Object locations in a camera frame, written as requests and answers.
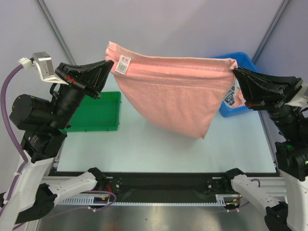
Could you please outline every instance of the gray wall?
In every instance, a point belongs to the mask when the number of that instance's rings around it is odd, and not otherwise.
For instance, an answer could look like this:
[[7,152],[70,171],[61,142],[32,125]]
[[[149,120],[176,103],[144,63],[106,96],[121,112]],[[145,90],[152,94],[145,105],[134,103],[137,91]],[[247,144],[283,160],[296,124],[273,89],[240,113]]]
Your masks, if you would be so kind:
[[[2,0],[0,7],[0,85],[7,75],[19,64],[17,60],[32,53],[46,51],[56,67],[66,62],[58,44],[33,0],[21,2]],[[8,112],[15,98],[23,93],[39,97],[48,96],[50,84],[43,83],[34,70],[21,70],[11,82],[7,91]],[[15,150],[0,118],[0,192],[9,187],[16,170],[19,154]],[[23,132],[14,129],[20,140]]]
[[[265,74],[301,77],[308,82],[308,1],[291,1],[265,46],[257,67]],[[267,117],[272,142],[283,141]]]
[[78,64],[108,41],[157,56],[252,57],[282,0],[52,0],[46,4]]

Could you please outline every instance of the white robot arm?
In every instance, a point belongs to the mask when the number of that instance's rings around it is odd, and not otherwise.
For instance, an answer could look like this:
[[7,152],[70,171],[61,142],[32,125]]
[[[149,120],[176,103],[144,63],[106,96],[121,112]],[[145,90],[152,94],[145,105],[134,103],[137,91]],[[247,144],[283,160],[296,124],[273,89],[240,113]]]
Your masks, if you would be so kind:
[[239,169],[225,173],[233,190],[246,197],[265,217],[270,231],[308,231],[308,85],[296,77],[268,76],[233,70],[245,105],[266,110],[285,142],[276,142],[278,168],[284,177],[288,204],[264,193]]
[[[19,62],[21,65],[9,74],[1,88],[4,124],[21,156],[10,188],[0,194],[1,231],[11,231],[15,224],[40,219],[62,200],[94,188],[104,189],[107,182],[99,169],[91,168],[63,183],[40,184],[67,136],[60,130],[69,127],[70,119],[86,95],[94,99],[100,97],[113,62],[101,61],[83,66],[61,63],[55,72],[51,58],[45,52],[34,53],[33,58],[23,58]],[[33,66],[42,81],[53,83],[52,100],[25,94],[16,98],[10,120],[25,131],[19,144],[7,115],[6,89],[19,70]],[[58,91],[54,91],[56,84],[60,84]]]

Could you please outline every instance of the blue plastic container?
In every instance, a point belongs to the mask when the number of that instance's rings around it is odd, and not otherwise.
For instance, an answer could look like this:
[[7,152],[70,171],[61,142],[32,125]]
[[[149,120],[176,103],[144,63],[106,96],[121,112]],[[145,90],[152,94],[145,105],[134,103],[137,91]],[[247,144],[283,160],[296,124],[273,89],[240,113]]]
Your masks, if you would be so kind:
[[[247,54],[243,52],[236,52],[232,54],[226,54],[222,56],[215,57],[217,59],[226,59],[226,58],[232,58],[237,61],[237,64],[243,68],[246,68],[251,71],[259,72],[257,67],[254,65],[254,63],[251,61],[251,59],[248,57]],[[229,108],[225,102],[223,101],[221,103],[219,112],[223,117],[230,117],[230,116],[236,116],[242,113],[246,113],[252,111],[251,109],[248,109],[246,106],[237,107],[237,108]]]

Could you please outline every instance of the towel label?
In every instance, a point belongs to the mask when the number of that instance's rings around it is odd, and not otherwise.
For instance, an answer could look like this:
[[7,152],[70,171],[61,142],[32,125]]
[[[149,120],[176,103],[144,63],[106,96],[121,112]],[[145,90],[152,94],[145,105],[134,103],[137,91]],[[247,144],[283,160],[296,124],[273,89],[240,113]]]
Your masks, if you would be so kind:
[[129,66],[130,60],[131,58],[121,55],[119,62],[117,63],[117,66],[115,68],[115,71],[121,74],[125,74]]

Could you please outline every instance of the cable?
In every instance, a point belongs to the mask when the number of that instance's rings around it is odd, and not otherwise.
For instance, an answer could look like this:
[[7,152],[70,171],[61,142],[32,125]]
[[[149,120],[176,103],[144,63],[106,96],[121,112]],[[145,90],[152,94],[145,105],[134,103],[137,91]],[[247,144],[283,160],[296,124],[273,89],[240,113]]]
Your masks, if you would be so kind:
[[[259,179],[254,178],[254,179],[252,179],[251,181],[252,181],[252,182],[253,182],[253,181],[257,181],[257,182],[258,182],[258,187],[259,187],[259,188],[261,187],[261,181],[260,181]],[[239,208],[243,208],[243,207],[247,206],[248,204],[250,204],[249,201],[248,201],[246,204],[244,204],[244,205],[242,205],[242,206],[240,206],[240,207],[238,207],[238,208],[230,209],[229,212],[238,211]]]
[[[116,202],[116,195],[114,193],[112,193],[112,192],[108,192],[108,191],[85,191],[85,193],[106,193],[106,194],[109,194],[110,196],[113,196],[113,198],[114,198],[112,202],[110,202],[109,204],[105,205],[104,207],[92,209],[93,212],[106,209],[106,208],[110,207],[112,204],[114,204]],[[63,215],[63,214],[66,214],[68,212],[79,210],[79,209],[90,209],[90,207],[80,206],[80,207],[72,208],[72,209],[69,209],[69,210],[64,211],[62,213],[58,213],[58,214],[55,214],[55,215],[52,215],[52,216],[46,217],[46,218],[51,219],[51,218],[57,217],[59,215]]]
[[254,179],[252,179],[251,181],[252,181],[252,182],[253,182],[253,181],[258,181],[258,187],[259,187],[259,188],[261,187],[261,182],[260,182],[260,180],[259,180],[259,179],[254,178]]
[[13,228],[13,230],[18,229],[19,227],[22,227],[23,225],[24,225],[24,223],[20,223],[20,224],[16,225],[16,226]]
[[9,121],[9,116],[7,114],[6,111],[6,90],[9,86],[9,83],[11,81],[11,79],[14,77],[14,75],[16,75],[16,73],[18,71],[20,71],[21,69],[23,69],[22,65],[18,65],[5,79],[2,88],[1,88],[1,95],[0,95],[0,99],[1,99],[1,114],[2,114],[2,118],[3,118],[3,122],[5,125],[6,130],[8,131],[8,134],[14,144],[14,146],[16,147],[16,149],[18,150],[19,154],[22,156],[23,160],[25,162],[28,162],[28,158],[26,156],[26,154],[24,153],[24,150],[22,149],[22,147],[20,146],[17,138],[15,137],[15,134],[12,130],[10,121]]
[[[22,65],[18,65],[5,79],[2,87],[1,87],[1,94],[0,94],[0,107],[1,107],[1,115],[2,115],[2,119],[5,125],[5,128],[14,144],[14,146],[16,147],[16,149],[18,150],[19,154],[21,155],[22,159],[24,160],[24,162],[19,166],[17,173],[21,173],[23,168],[25,167],[25,165],[28,163],[28,158],[27,155],[24,153],[23,148],[20,146],[14,132],[13,129],[11,127],[10,121],[9,121],[9,116],[7,114],[7,110],[6,110],[6,90],[9,86],[10,81],[12,80],[12,78],[17,74],[18,71],[20,71],[21,69],[23,69]],[[13,190],[16,186],[17,180],[18,180],[19,174],[15,175],[13,178],[13,181],[9,187],[8,190],[8,196],[5,199],[6,201],[9,201],[12,197],[13,194]],[[6,204],[4,204],[3,208],[0,211],[0,217],[3,214],[3,211],[6,207]]]

